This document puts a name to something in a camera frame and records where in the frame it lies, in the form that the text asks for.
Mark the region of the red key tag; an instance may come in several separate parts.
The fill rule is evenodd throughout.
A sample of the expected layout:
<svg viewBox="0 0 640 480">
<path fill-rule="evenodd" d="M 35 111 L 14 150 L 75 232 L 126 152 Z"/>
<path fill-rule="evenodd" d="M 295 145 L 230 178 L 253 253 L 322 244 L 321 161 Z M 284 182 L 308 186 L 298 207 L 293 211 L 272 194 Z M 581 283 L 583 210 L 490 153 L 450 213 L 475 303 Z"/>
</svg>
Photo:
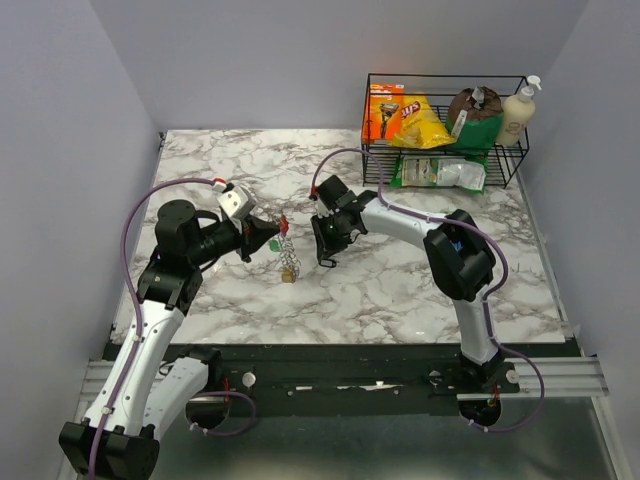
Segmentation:
<svg viewBox="0 0 640 480">
<path fill-rule="evenodd" d="M 285 216 L 285 215 L 282 215 L 282 216 L 280 217 L 279 225 L 280 225 L 280 232 L 281 232 L 283 235 L 286 235 L 286 234 L 287 234 L 287 232 L 288 232 L 288 230 L 289 230 L 289 222 L 288 222 L 288 220 L 287 220 L 287 218 L 286 218 L 286 216 Z"/>
</svg>

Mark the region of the round metal keyring disc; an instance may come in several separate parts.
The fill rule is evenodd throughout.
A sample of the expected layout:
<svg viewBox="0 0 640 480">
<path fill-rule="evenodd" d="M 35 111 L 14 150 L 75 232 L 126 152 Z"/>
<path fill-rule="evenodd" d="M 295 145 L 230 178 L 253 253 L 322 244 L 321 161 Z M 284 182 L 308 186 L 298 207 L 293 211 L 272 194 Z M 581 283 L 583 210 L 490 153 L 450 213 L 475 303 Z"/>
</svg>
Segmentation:
<svg viewBox="0 0 640 480">
<path fill-rule="evenodd" d="M 300 262 L 296 256 L 295 248 L 292 239 L 287 232 L 283 235 L 281 232 L 277 236 L 277 241 L 281 246 L 279 253 L 279 261 L 281 264 L 281 273 L 285 270 L 290 270 L 295 274 L 295 282 L 298 280 L 300 273 Z"/>
</svg>

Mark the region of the yellow key tag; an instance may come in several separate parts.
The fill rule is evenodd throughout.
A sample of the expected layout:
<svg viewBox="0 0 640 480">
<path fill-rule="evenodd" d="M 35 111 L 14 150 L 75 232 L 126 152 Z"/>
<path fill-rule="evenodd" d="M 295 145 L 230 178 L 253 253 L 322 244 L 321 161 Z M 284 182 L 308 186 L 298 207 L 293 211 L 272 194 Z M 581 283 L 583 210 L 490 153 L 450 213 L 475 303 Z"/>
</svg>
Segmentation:
<svg viewBox="0 0 640 480">
<path fill-rule="evenodd" d="M 290 270 L 285 270 L 281 273 L 281 280 L 283 283 L 294 283 L 295 274 Z"/>
</svg>

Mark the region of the black key tag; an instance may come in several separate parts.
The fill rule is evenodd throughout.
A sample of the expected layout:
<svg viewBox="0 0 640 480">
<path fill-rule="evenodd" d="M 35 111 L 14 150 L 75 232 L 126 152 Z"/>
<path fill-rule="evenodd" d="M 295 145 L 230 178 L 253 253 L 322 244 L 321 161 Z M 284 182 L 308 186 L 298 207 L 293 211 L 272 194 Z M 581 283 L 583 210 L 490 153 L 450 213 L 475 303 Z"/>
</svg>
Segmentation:
<svg viewBox="0 0 640 480">
<path fill-rule="evenodd" d="M 320 259 L 318 261 L 319 265 L 325 268 L 335 268 L 337 266 L 337 262 L 333 259 Z"/>
</svg>

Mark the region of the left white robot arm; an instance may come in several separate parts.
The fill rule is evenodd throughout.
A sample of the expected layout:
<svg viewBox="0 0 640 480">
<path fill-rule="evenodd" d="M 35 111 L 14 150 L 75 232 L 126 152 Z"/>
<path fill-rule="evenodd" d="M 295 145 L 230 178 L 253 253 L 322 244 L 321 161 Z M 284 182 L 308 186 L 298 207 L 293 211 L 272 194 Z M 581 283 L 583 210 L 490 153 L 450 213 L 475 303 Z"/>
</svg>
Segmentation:
<svg viewBox="0 0 640 480">
<path fill-rule="evenodd" d="M 147 479 L 160 440 L 197 393 L 214 393 L 222 380 L 216 354 L 178 358 L 157 380 L 165 352 L 185 320 L 205 266 L 236 252 L 249 261 L 280 227 L 252 215 L 254 203 L 228 192 L 221 212 L 172 200 L 158 211 L 156 246 L 134 288 L 134 317 L 93 404 L 77 423 L 66 423 L 59 444 L 77 474 L 87 479 Z"/>
</svg>

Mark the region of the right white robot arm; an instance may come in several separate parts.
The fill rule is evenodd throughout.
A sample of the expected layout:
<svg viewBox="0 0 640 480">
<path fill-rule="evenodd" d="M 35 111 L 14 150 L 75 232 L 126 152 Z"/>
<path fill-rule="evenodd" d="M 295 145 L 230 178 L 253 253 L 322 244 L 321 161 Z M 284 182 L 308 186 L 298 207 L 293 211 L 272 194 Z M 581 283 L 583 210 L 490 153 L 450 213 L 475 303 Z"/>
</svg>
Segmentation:
<svg viewBox="0 0 640 480">
<path fill-rule="evenodd" d="M 462 384 L 474 392 L 493 384 L 504 361 L 488 305 L 496 258 L 471 215 L 460 209 L 436 215 L 392 205 L 373 190 L 355 194 L 335 175 L 312 186 L 310 198 L 318 206 L 311 225 L 322 267 L 336 267 L 334 256 L 369 233 L 398 239 L 426 254 L 435 285 L 454 305 Z"/>
</svg>

